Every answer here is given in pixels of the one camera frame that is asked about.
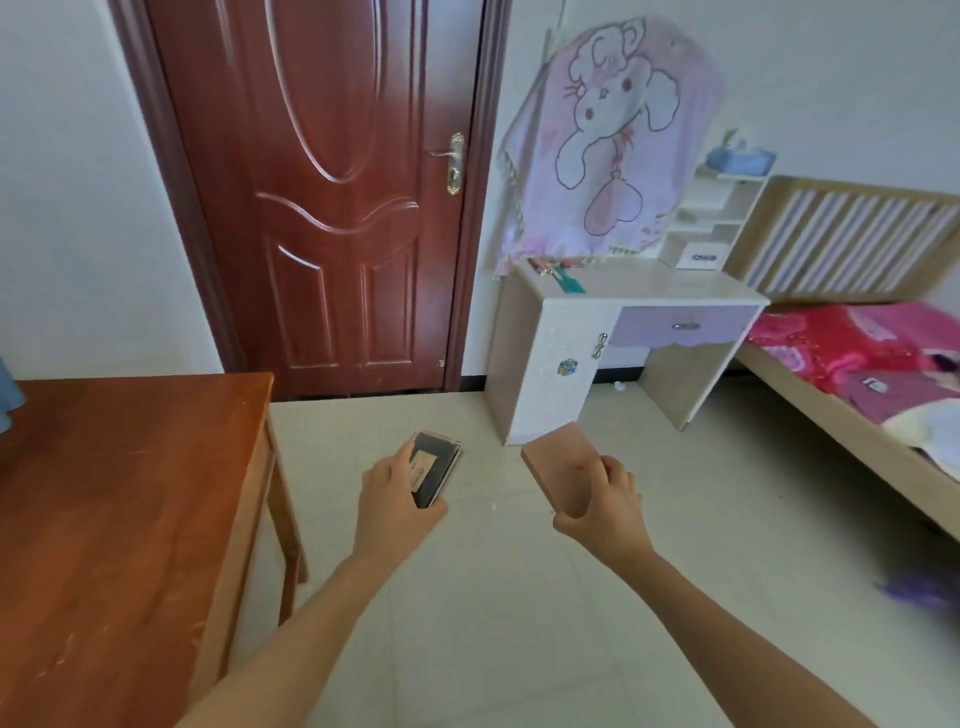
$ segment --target white desk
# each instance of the white desk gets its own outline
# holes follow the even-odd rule
[[[569,273],[586,294],[565,293],[527,262],[504,281],[486,398],[507,445],[579,417],[625,306],[642,307],[630,312],[633,335],[654,348],[639,384],[683,429],[769,303],[719,271],[677,270],[651,258],[608,258]]]

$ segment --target pink bedding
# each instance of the pink bedding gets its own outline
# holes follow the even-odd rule
[[[764,313],[747,340],[878,424],[960,398],[960,321],[925,303]]]

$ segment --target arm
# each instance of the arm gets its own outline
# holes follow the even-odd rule
[[[636,479],[611,457],[590,465],[590,505],[554,526],[622,578],[654,611],[736,728],[870,728],[820,678],[687,581],[654,551]]]
[[[179,728],[303,725],[360,615],[446,515],[441,498],[425,510],[414,504],[412,447],[406,443],[364,473],[350,556],[240,669],[194,706]]]

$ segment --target desk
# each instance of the desk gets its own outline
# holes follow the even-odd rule
[[[654,349],[640,386],[683,429],[769,303],[720,271],[639,256],[606,258],[570,275],[586,294],[565,293],[525,261],[504,281],[485,391],[506,445],[576,421],[625,308],[636,341]]]
[[[0,435],[0,725],[172,726],[236,661],[271,540],[260,616],[267,633],[289,616],[306,564],[272,382],[21,382]]]

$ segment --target wooden bed frame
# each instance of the wooden bed frame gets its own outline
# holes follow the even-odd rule
[[[789,310],[916,301],[957,260],[960,197],[775,177],[724,270]],[[960,540],[960,483],[762,349],[745,343],[736,358]]]

